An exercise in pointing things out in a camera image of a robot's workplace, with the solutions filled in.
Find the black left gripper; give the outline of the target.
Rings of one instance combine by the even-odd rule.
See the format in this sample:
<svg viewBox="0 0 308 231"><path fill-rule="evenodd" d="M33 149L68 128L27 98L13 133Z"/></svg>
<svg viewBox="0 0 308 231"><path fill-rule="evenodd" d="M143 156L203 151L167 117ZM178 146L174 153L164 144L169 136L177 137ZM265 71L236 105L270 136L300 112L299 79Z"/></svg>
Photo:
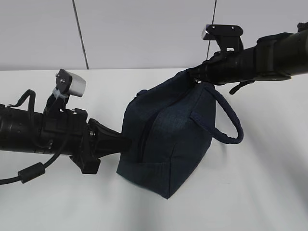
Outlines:
<svg viewBox="0 0 308 231"><path fill-rule="evenodd" d="M45 164L49 167L60 155L68 155L83 174L96 174L101 161L99 158L126 152L131 147L131 139L111 130L91 118L85 110L66 110L67 125L64 132L53 129L52 134L60 140L60 147Z"/></svg>

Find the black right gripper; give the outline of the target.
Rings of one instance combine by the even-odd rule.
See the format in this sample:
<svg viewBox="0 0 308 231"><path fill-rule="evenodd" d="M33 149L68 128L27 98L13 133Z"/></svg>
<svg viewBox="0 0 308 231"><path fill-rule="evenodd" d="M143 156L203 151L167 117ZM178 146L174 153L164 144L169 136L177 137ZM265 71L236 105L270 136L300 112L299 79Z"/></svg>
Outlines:
<svg viewBox="0 0 308 231"><path fill-rule="evenodd" d="M237 82L255 82L256 55L255 47L242 51L216 52L209 60L187 69L191 78L214 85Z"/></svg>

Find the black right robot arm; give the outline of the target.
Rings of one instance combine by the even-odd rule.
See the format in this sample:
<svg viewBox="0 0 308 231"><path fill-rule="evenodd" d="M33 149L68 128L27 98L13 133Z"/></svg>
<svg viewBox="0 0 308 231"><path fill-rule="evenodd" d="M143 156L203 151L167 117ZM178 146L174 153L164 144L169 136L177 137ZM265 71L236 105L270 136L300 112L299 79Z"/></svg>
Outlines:
<svg viewBox="0 0 308 231"><path fill-rule="evenodd" d="M279 33L261 37L255 46L245 49L243 29L236 25L206 25L202 39L216 41L220 50L190 68L189 75L214 85L237 83L230 90L256 81L284 81L308 72L308 25L299 23L296 33Z"/></svg>

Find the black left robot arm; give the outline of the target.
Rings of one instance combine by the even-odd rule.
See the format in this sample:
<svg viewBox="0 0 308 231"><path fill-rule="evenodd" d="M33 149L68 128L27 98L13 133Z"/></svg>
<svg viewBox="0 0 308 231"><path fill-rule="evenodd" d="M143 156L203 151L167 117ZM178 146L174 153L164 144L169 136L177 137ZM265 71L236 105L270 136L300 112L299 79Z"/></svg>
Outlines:
<svg viewBox="0 0 308 231"><path fill-rule="evenodd" d="M72 116L59 111L56 117L34 113L34 126L29 128L25 110L0 108L0 148L24 153L56 153L61 151L80 168L83 174L96 174L100 158L129 150L131 140L97 120L88 119L87 111L74 109Z"/></svg>

